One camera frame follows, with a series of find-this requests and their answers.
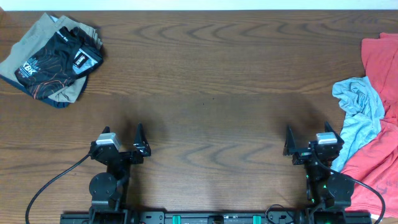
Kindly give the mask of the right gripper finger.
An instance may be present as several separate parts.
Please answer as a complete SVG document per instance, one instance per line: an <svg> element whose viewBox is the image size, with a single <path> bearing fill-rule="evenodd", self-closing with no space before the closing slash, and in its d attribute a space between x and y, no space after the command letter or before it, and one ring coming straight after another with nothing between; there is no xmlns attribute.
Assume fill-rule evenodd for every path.
<svg viewBox="0 0 398 224"><path fill-rule="evenodd" d="M336 133L336 131L329 124L329 122L327 122L327 121L324 122L324 129L325 129L326 133L333 133L337 140L341 140L340 135Z"/></svg>
<svg viewBox="0 0 398 224"><path fill-rule="evenodd" d="M283 155L290 156L296 152L295 140L292 129L287 126Z"/></svg>

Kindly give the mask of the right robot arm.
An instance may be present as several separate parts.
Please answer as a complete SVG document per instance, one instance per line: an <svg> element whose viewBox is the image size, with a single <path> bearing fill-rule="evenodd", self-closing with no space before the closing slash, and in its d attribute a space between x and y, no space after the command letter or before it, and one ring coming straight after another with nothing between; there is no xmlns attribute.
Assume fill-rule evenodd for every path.
<svg viewBox="0 0 398 224"><path fill-rule="evenodd" d="M346 223L345 208L351 205L354 183L336 171L331 162L343 148L344 140L329 123L307 147L297 147L288 126L283 155L292 156L292 164L304 166L307 199L312 205L294 213L294 223Z"/></svg>

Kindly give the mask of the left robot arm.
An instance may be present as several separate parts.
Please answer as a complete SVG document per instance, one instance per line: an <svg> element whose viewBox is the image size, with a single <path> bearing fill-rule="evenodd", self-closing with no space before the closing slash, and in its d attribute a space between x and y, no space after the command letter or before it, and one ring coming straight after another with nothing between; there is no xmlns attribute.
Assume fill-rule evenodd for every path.
<svg viewBox="0 0 398 224"><path fill-rule="evenodd" d="M91 143L89 156L104 164L106 172L95 175L89 184L90 223L139 223L139 215L126 208L126 195L131 166L142 164L145 157L151 156L141 123L137 125L133 146L134 150L121 152L121 141L109 127Z"/></svg>

